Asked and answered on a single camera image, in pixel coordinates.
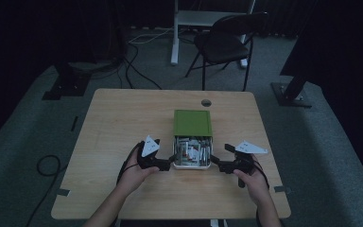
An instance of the black chair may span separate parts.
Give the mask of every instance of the black chair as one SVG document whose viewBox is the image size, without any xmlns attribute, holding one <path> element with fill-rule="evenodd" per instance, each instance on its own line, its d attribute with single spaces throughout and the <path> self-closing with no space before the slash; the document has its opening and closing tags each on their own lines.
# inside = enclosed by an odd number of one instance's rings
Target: black chair
<svg viewBox="0 0 363 227">
<path fill-rule="evenodd" d="M 200 33 L 195 37 L 194 44 L 199 52 L 185 76 L 188 77 L 193 69 L 202 68 L 202 91 L 204 91 L 205 67 L 225 63 L 222 68 L 225 69 L 232 61 L 247 59 L 243 92 L 246 91 L 253 47 L 252 37 L 264 30 L 267 20 L 266 12 L 232 15 L 217 20 L 209 32 Z M 242 35 L 246 35 L 244 42 L 241 41 Z M 202 56 L 202 66 L 194 67 L 199 55 Z"/>
</svg>

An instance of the black metal base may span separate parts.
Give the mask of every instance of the black metal base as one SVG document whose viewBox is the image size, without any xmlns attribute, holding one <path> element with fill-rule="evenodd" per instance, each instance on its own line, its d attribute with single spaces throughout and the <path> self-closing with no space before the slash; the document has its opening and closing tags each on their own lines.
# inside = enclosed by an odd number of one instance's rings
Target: black metal base
<svg viewBox="0 0 363 227">
<path fill-rule="evenodd" d="M 312 107 L 304 91 L 301 91 L 295 99 L 290 100 L 284 96 L 285 88 L 288 86 L 288 83 L 271 83 L 270 85 L 272 86 L 273 93 L 275 94 L 279 105 L 304 108 Z"/>
<path fill-rule="evenodd" d="M 60 100 L 62 96 L 84 96 L 91 74 L 80 72 L 74 72 L 74 74 L 77 79 L 71 84 L 59 76 L 51 91 L 45 92 L 43 100 Z"/>
</svg>

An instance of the open box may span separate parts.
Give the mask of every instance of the open box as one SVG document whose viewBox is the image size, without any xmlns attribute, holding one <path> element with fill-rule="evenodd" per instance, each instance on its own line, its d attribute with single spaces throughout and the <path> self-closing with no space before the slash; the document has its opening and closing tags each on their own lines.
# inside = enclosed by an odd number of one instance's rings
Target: open box
<svg viewBox="0 0 363 227">
<path fill-rule="evenodd" d="M 173 153 L 176 169 L 207 169 L 213 138 L 209 111 L 175 110 Z"/>
</svg>

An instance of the white tag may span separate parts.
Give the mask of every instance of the white tag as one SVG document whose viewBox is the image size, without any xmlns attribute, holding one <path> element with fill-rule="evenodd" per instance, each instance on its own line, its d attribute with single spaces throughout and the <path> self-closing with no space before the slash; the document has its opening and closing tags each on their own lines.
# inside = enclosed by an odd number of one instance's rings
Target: white tag
<svg viewBox="0 0 363 227">
<path fill-rule="evenodd" d="M 243 153 L 268 153 L 267 149 L 257 147 L 254 144 L 250 144 L 247 141 L 243 141 L 243 143 L 235 147 L 235 150 Z"/>
<path fill-rule="evenodd" d="M 155 141 L 148 135 L 146 139 L 146 143 L 144 144 L 142 156 L 146 157 L 147 155 L 155 152 L 159 149 L 159 145 L 155 143 Z"/>
</svg>

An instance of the gray carpet floor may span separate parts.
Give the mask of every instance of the gray carpet floor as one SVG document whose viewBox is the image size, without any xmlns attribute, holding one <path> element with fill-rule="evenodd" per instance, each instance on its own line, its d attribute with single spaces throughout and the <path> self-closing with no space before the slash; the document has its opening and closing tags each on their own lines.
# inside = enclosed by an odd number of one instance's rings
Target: gray carpet floor
<svg viewBox="0 0 363 227">
<path fill-rule="evenodd" d="M 133 30 L 161 33 L 161 30 Z M 184 32 L 183 38 L 192 40 Z M 138 39 L 135 42 L 147 41 Z M 292 215 L 285 226 L 363 226 L 363 167 L 320 87 L 306 83 L 303 91 L 313 107 L 283 107 L 270 87 L 272 82 L 289 83 L 279 73 L 295 40 L 256 37 L 248 92 L 255 95 L 282 181 L 289 188 L 287 198 Z M 164 35 L 145 44 L 135 44 L 138 55 L 132 63 L 146 77 L 166 90 L 200 90 L 200 71 L 185 78 L 196 48 L 181 42 L 179 64 L 170 64 L 171 36 Z M 128 60 L 136 54 L 130 46 Z M 84 70 L 105 65 L 76 62 Z M 226 70 L 214 66 L 207 71 L 207 90 L 240 91 L 244 69 L 231 63 Z M 53 67 L 36 78 L 10 119 L 0 130 L 0 226 L 26 226 L 34 208 L 52 182 L 36 168 L 45 155 L 60 157 L 65 166 L 72 155 L 83 119 L 98 88 L 128 89 L 126 67 L 93 74 L 84 96 L 63 96 L 42 100 L 58 74 Z M 136 89 L 157 89 L 132 69 L 130 80 Z M 78 122 L 73 128 L 75 117 Z M 53 172 L 55 162 L 42 163 L 42 171 Z M 50 211 L 64 172 L 35 213 L 30 226 L 81 226 L 85 220 L 55 220 Z M 231 227 L 256 226 L 253 219 L 228 220 Z"/>
</svg>

